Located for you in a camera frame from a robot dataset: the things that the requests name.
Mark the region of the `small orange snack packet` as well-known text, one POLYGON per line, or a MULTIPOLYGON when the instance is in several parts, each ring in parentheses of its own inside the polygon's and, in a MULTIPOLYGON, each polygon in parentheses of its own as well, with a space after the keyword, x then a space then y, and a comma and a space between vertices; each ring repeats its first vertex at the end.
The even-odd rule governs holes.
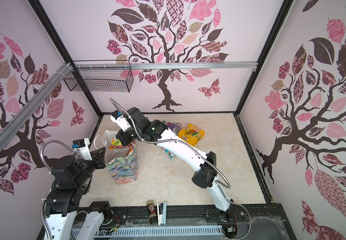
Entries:
POLYGON ((121 149, 121 148, 125 148, 125 147, 126 146, 123 146, 121 141, 119 139, 117 139, 116 136, 114 136, 110 141, 110 146, 109 146, 110 150, 121 149))

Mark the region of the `aluminium rail back wall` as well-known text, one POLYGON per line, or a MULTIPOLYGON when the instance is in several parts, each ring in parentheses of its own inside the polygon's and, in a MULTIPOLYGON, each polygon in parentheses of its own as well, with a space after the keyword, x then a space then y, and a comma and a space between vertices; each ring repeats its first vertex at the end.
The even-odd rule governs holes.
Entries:
POLYGON ((257 62, 220 62, 220 63, 126 63, 126 64, 75 64, 76 68, 125 68, 132 70, 158 69, 256 69, 257 62))

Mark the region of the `teal Fox's candy bag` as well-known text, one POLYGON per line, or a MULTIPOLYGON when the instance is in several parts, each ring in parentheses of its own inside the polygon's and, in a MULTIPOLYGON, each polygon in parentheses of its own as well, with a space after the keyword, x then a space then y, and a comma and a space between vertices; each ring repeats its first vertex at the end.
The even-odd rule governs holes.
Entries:
POLYGON ((167 155, 169 156, 170 159, 172 159, 176 156, 172 151, 170 151, 168 149, 164 149, 164 151, 167 153, 167 155))

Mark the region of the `aluminium rail left wall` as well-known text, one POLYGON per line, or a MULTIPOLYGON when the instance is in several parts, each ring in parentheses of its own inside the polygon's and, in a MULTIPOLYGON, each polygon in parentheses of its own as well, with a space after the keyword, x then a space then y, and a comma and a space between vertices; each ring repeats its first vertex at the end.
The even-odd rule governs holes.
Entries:
POLYGON ((35 110, 50 94, 50 92, 60 83, 67 74, 72 71, 70 63, 64 63, 54 72, 50 79, 43 85, 42 88, 22 107, 13 119, 0 132, 0 152, 17 134, 25 122, 32 116, 35 110))

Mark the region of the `small dark spice jar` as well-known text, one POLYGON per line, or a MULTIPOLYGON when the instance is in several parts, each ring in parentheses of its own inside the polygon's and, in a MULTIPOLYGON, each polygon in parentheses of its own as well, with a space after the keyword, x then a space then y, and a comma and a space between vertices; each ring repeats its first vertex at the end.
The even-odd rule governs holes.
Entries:
POLYGON ((151 225, 157 224, 158 223, 158 216, 157 216, 157 212, 156 212, 156 207, 154 205, 154 201, 153 200, 147 201, 146 207, 148 210, 149 223, 151 225))

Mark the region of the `purple candy bag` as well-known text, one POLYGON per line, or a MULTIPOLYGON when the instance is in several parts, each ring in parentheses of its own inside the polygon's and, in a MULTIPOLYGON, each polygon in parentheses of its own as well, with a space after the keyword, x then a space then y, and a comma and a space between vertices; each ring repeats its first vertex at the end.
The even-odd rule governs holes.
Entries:
POLYGON ((166 122, 165 123, 170 130, 172 130, 176 135, 179 134, 180 130, 182 129, 182 124, 180 123, 170 123, 166 122))

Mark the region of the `yellow snack pack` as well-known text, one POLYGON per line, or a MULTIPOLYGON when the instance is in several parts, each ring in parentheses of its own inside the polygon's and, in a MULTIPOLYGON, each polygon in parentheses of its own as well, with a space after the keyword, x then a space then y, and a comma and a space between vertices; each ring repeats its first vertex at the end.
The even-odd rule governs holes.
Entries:
POLYGON ((194 147, 205 136, 205 131, 196 125, 187 124, 179 131, 178 136, 189 145, 194 147))

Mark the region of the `floral paper bag white inside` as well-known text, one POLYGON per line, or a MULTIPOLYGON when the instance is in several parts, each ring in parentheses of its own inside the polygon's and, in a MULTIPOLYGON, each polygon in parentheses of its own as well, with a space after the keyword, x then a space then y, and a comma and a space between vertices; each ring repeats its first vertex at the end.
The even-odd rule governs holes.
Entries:
POLYGON ((110 141, 117 134, 115 131, 106 130, 102 135, 97 135, 93 140, 96 149, 104 147, 105 169, 109 172, 117 185, 132 183, 137 180, 137 146, 133 141, 129 146, 121 149, 110 150, 110 141))

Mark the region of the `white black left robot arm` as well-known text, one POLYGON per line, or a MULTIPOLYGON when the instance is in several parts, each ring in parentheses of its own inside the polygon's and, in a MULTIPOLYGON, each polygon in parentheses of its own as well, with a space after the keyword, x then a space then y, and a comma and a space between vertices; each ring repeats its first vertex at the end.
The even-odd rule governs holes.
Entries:
MULTIPOLYGON (((43 199, 41 220, 45 228, 45 240, 70 239, 72 226, 77 217, 81 197, 85 195, 88 180, 97 169, 105 167, 106 149, 91 152, 91 160, 66 156, 51 170, 54 181, 48 196, 43 199)), ((78 240, 93 240, 105 219, 113 216, 109 201, 92 202, 86 210, 86 216, 78 240)))

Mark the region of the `aluminium rail wall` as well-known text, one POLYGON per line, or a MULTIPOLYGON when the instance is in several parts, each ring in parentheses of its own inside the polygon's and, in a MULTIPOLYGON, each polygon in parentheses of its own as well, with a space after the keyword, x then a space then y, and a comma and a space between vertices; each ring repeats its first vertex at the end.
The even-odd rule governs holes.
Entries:
POLYGON ((75 64, 76 68, 125 68, 132 70, 158 69, 256 69, 257 62, 220 62, 220 63, 126 63, 126 64, 75 64))
POLYGON ((22 107, 13 119, 0 132, 0 152, 17 134, 25 122, 32 116, 35 110, 50 94, 50 92, 60 83, 67 74, 72 71, 70 63, 64 63, 54 72, 50 79, 43 85, 42 88, 22 107))

